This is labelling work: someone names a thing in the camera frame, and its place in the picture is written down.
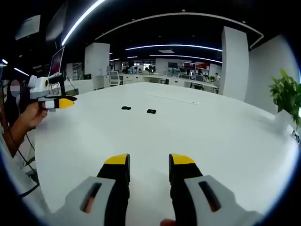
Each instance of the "person's arm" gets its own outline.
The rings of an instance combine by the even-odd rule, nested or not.
[[[1,124],[4,128],[3,138],[11,156],[14,157],[26,133],[35,128],[43,118],[47,116],[47,111],[40,110],[38,102],[32,103],[27,106],[26,110],[20,114],[14,125],[9,128],[3,110],[3,105],[1,105]]]

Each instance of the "black ceiling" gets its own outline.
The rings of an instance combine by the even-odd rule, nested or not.
[[[78,17],[96,0],[69,0],[62,38]],[[14,62],[28,73],[35,73],[33,66],[47,64],[56,52],[55,45],[45,44],[45,31],[56,11],[64,0],[30,0],[5,5],[8,16],[3,23],[5,37],[2,43],[3,58]],[[266,42],[282,32],[286,20],[276,8],[284,6],[263,5],[261,1],[251,0],[106,0],[72,34],[66,44],[65,62],[84,62],[85,47],[92,42],[111,45],[112,58],[126,59],[130,56],[150,58],[149,55],[162,54],[160,49],[171,49],[174,55],[195,56],[221,61],[221,52],[199,48],[148,48],[125,51],[126,48],[156,44],[189,44],[212,48],[222,48],[221,34],[224,26],[230,26],[247,33],[248,43],[252,44],[260,35],[238,24],[206,16],[165,16],[130,24],[117,29],[98,40],[97,37],[122,24],[147,16],[186,12],[206,13],[224,16],[239,22],[245,21],[264,34]],[[40,32],[15,41],[14,34],[23,20],[30,16],[41,15]]]

